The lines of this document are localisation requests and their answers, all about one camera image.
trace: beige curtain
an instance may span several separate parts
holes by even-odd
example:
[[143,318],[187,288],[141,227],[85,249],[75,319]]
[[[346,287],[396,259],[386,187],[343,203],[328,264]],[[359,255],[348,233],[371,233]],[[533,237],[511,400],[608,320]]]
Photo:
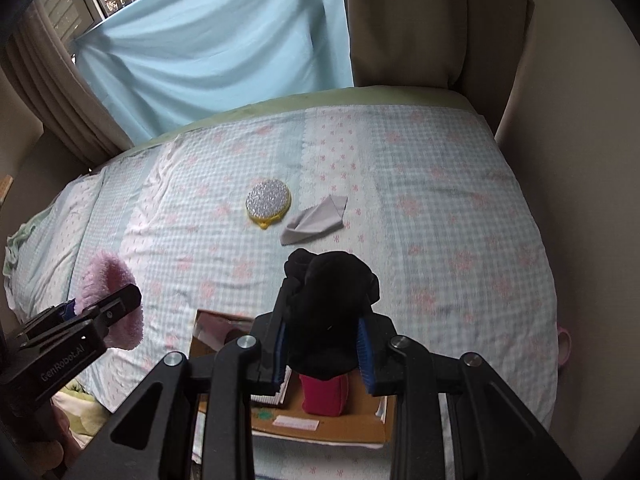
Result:
[[527,0],[345,0],[357,86],[469,99],[495,131],[522,53]]
[[18,95],[44,127],[95,167],[132,142],[79,74],[40,0],[25,11],[0,62]]

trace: bed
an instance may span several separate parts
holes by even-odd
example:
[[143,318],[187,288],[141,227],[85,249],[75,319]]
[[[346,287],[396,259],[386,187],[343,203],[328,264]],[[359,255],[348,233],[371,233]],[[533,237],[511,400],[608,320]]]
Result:
[[[162,355],[188,352],[198,309],[272,308],[295,247],[280,245],[281,226],[263,231],[246,216],[246,194],[265,178],[287,183],[292,212],[347,195],[344,228],[300,246],[356,254],[380,279],[375,310],[399,333],[440,354],[481,353],[548,427],[558,342],[545,250],[484,119],[451,91],[291,96],[129,150],[71,182],[10,238],[11,309],[25,320],[74,297],[98,250],[120,254],[143,294],[143,342],[110,349],[78,377],[115,410]],[[388,448],[269,438],[254,448],[258,478],[382,479],[390,467]]]

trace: black cloth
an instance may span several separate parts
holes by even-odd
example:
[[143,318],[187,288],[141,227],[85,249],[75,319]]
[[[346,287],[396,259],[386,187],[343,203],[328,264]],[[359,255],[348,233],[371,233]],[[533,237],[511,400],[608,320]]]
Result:
[[378,277],[343,251],[297,249],[284,271],[302,284],[284,311],[289,366],[323,381],[356,368],[358,319],[380,298]]

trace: gray handkerchief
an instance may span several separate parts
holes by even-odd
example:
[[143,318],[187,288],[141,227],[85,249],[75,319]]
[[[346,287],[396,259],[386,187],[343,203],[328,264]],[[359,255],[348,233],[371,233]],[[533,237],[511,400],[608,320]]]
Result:
[[287,224],[280,235],[283,245],[297,244],[307,238],[317,237],[342,227],[342,216],[347,207],[347,197],[332,196],[321,203],[305,209]]

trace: white label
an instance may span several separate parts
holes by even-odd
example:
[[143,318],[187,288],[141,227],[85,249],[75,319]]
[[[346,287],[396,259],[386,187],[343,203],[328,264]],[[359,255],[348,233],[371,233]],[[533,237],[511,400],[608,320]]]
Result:
[[315,431],[318,429],[319,420],[311,418],[297,418],[296,416],[278,415],[273,421],[274,426],[281,428],[293,428],[294,430]]

